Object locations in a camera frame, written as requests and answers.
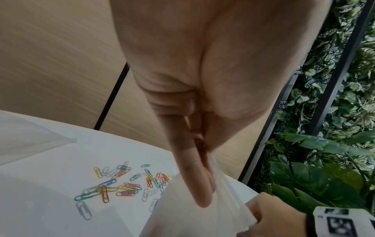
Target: black and white pattern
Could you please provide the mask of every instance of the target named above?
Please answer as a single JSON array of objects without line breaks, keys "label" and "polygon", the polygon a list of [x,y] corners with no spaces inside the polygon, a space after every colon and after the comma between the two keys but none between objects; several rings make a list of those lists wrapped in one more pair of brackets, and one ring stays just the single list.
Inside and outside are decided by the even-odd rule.
[{"label": "black and white pattern", "polygon": [[352,219],[327,217],[328,230],[331,234],[339,236],[357,237],[357,232]]},{"label": "black and white pattern", "polygon": [[326,208],[325,214],[349,215],[349,209]]}]

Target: palm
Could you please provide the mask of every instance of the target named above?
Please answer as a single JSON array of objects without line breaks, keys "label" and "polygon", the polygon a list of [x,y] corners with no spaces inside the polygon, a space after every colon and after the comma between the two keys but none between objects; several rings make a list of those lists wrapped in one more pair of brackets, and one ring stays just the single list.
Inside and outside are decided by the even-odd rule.
[{"label": "palm", "polygon": [[212,193],[202,193],[211,190],[209,178],[198,173],[208,167],[193,138],[213,150],[267,111],[309,50],[329,2],[111,2],[136,81],[200,205]]}]

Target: pile of paper clips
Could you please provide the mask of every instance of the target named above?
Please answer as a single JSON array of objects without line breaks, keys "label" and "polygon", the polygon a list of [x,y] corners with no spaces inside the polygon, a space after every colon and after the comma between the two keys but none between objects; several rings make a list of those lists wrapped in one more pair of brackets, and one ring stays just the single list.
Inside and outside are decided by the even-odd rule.
[{"label": "pile of paper clips", "polygon": [[[149,164],[141,165],[142,168],[149,167]],[[98,167],[94,168],[94,172],[97,175],[98,178],[108,177],[111,178],[108,181],[102,182],[96,186],[86,188],[82,191],[81,195],[78,195],[74,198],[76,203],[76,207],[79,211],[79,214],[83,216],[83,218],[87,221],[92,219],[92,214],[86,205],[86,203],[83,201],[85,199],[93,198],[95,196],[101,195],[102,201],[104,203],[109,202],[109,192],[116,192],[116,196],[119,197],[134,197],[140,190],[142,190],[142,187],[140,184],[134,184],[134,183],[128,183],[125,182],[123,185],[119,185],[117,187],[109,187],[110,185],[117,182],[117,179],[121,176],[127,174],[130,170],[132,170],[131,167],[128,166],[128,161],[125,162],[123,165],[117,166],[117,168],[112,169],[109,171],[109,167],[106,166],[102,170],[100,170]],[[138,173],[130,178],[130,181],[134,181],[140,177],[146,176],[146,182],[147,187],[143,191],[142,195],[142,201],[146,202],[148,197],[156,194],[158,190],[160,190],[161,194],[164,192],[164,186],[167,185],[167,183],[170,181],[170,179],[174,175],[165,175],[163,173],[157,173],[156,177],[154,178],[150,171],[148,169],[145,169],[146,173]],[[150,212],[153,211],[155,206],[157,205],[159,199],[154,198],[152,200],[152,203],[150,205]]]}]

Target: white plastic bag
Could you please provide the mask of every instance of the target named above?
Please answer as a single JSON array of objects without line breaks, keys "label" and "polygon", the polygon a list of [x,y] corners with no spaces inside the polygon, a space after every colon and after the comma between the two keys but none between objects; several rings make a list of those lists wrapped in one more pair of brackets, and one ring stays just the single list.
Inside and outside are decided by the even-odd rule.
[{"label": "white plastic bag", "polygon": [[76,139],[0,111],[0,166],[74,142]]},{"label": "white plastic bag", "polygon": [[180,174],[157,202],[139,237],[235,237],[257,222],[210,156],[216,183],[212,203],[199,207]]}]

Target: wood panel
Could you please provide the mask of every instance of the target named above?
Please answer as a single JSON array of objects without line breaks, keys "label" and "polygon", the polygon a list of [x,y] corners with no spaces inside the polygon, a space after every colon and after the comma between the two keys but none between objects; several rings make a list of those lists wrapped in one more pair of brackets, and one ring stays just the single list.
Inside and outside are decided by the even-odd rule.
[{"label": "wood panel", "polygon": [[0,110],[93,128],[124,65],[108,1],[0,1]]},{"label": "wood panel", "polygon": [[[235,179],[241,174],[269,112],[215,151],[214,154],[218,164],[225,174]],[[135,83],[131,70],[103,123],[101,131],[169,150],[163,131],[145,96]]]}]

